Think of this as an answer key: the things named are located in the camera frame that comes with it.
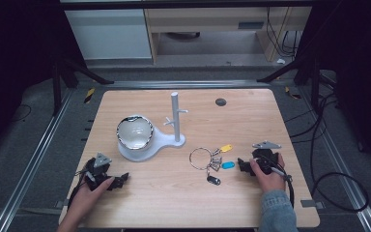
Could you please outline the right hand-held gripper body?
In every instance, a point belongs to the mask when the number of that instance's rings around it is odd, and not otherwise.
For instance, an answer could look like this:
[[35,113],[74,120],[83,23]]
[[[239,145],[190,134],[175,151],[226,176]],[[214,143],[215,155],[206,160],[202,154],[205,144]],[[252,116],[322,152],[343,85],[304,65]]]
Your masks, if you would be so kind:
[[281,146],[266,140],[260,143],[254,143],[252,147],[254,148],[252,157],[256,160],[260,169],[266,175],[271,174],[272,170],[278,165],[278,154],[272,150],[280,149]]

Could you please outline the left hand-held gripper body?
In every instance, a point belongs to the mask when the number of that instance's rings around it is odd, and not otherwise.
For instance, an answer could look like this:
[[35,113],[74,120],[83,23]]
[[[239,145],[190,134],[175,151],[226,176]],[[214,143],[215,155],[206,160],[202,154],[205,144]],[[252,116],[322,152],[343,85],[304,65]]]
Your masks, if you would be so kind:
[[85,182],[90,190],[95,190],[102,182],[109,179],[107,170],[112,160],[103,153],[97,153],[85,164]]

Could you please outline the bunch of silver keys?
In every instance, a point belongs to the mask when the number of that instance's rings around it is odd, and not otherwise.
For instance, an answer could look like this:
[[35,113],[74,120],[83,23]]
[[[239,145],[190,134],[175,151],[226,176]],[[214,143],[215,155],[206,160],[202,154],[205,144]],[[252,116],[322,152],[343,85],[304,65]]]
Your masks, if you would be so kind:
[[218,171],[222,164],[222,157],[219,155],[220,153],[221,151],[216,149],[210,154],[210,162],[208,166],[214,171]]

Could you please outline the white key stand with pegs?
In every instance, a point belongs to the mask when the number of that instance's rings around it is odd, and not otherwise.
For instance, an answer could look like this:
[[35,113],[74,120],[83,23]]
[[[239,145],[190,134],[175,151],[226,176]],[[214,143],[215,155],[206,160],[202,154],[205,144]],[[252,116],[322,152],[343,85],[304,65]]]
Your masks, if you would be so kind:
[[180,114],[187,113],[187,110],[179,108],[179,94],[173,92],[171,94],[172,104],[172,119],[167,118],[166,125],[171,125],[174,128],[173,134],[166,134],[154,126],[154,135],[148,146],[141,150],[129,150],[123,147],[118,140],[118,149],[120,154],[129,161],[141,162],[150,160],[160,150],[165,148],[181,148],[186,143],[186,137],[181,133]]

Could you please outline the person's right hand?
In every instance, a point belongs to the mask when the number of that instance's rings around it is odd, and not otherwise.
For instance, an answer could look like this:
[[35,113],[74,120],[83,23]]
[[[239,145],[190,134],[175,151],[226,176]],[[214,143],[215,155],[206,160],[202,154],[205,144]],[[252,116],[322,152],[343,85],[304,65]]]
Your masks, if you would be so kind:
[[255,159],[250,159],[249,162],[263,193],[286,189],[284,178],[281,175],[275,172],[267,175],[262,171]]

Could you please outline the person's left hand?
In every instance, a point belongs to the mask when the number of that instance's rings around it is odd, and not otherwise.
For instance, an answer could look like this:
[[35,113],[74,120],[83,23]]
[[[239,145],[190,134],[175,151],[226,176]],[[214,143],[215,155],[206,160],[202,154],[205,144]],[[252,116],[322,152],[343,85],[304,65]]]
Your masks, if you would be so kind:
[[90,190],[87,184],[82,184],[73,198],[65,219],[79,223],[92,210],[113,181],[114,177],[108,178],[94,190]]

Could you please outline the white bowl with silver rim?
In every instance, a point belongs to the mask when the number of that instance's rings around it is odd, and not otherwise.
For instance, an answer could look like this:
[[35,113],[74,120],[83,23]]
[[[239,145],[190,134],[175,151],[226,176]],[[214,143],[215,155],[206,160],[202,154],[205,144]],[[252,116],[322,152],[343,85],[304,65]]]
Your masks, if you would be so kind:
[[153,135],[153,124],[141,115],[128,116],[117,126],[118,140],[123,147],[129,150],[146,148]]

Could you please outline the yellow black tape strip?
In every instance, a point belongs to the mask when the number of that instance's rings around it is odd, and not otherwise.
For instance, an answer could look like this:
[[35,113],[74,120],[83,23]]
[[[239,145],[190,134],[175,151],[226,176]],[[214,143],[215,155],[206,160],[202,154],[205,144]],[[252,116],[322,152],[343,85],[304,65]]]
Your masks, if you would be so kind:
[[86,94],[86,97],[84,99],[84,103],[90,102],[91,98],[93,97],[94,93],[96,91],[96,88],[90,88]]
[[295,100],[300,100],[301,99],[301,95],[300,94],[293,94],[288,86],[285,86],[284,90],[285,90],[285,93],[286,93],[287,96],[289,96],[289,97],[291,97]]

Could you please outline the black metal stand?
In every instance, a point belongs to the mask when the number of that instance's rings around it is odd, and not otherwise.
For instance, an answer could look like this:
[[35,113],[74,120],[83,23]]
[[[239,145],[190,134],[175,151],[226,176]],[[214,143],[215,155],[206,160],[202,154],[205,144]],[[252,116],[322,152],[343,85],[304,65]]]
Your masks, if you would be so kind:
[[320,111],[319,106],[319,81],[320,81],[320,63],[316,56],[301,55],[290,64],[273,72],[272,74],[258,79],[261,83],[270,83],[280,77],[282,74],[292,70],[297,70],[294,82],[297,85],[304,85],[308,79],[311,80],[311,106],[317,111]]
[[54,115],[60,112],[62,106],[61,81],[64,81],[68,88],[75,88],[78,83],[77,77],[74,75],[75,72],[82,73],[101,85],[113,84],[113,81],[100,77],[94,72],[89,71],[87,68],[75,63],[71,59],[56,59],[52,66]]

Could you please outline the white cabinet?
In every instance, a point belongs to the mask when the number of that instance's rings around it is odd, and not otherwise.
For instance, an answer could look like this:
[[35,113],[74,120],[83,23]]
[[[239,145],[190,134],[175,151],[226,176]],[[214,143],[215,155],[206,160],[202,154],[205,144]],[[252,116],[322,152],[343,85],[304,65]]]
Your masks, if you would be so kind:
[[85,60],[150,59],[142,10],[66,11]]

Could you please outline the light wooden desk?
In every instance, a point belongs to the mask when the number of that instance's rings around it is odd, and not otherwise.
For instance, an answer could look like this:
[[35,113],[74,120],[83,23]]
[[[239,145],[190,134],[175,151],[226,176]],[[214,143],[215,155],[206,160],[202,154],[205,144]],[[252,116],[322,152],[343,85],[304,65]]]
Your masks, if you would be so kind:
[[145,10],[149,35],[206,31],[255,31],[266,59],[282,48],[284,33],[303,31],[311,7],[251,7]]

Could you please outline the metal floor rail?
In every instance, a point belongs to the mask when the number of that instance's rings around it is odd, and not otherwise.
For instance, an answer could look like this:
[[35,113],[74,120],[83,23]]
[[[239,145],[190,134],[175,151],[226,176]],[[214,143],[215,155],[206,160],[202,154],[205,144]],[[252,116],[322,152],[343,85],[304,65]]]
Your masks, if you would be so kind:
[[65,96],[61,99],[61,105],[58,112],[51,117],[48,126],[46,127],[43,136],[35,149],[32,158],[26,165],[19,181],[17,182],[14,191],[5,204],[5,207],[0,211],[0,232],[7,232],[25,194],[27,193],[40,165],[43,161],[45,153],[57,131],[74,94],[74,89],[67,89]]
[[[311,144],[309,155],[310,174],[313,182],[311,193],[320,194],[330,205],[340,209],[343,212],[355,214],[358,217],[364,232],[371,232],[371,208],[369,206],[370,197],[367,193],[367,190],[362,183],[354,177],[353,172],[342,159],[337,146],[334,144],[333,139],[327,130],[327,126],[323,123],[324,109],[328,104],[329,96],[322,97],[321,99],[319,98],[320,111],[317,112],[311,106],[311,92],[305,90],[303,87],[299,87],[299,90],[314,120],[314,128],[311,130],[312,135],[310,139]],[[320,134],[319,137],[322,139],[324,144],[326,156],[329,158],[334,168],[333,171],[324,173],[318,177],[316,177],[314,174],[314,148],[317,133]],[[321,193],[318,189],[318,186],[322,181],[333,177],[338,177],[338,180],[346,192],[347,198],[351,204],[350,207],[346,207],[343,203],[335,202],[333,199],[327,197],[324,193]]]

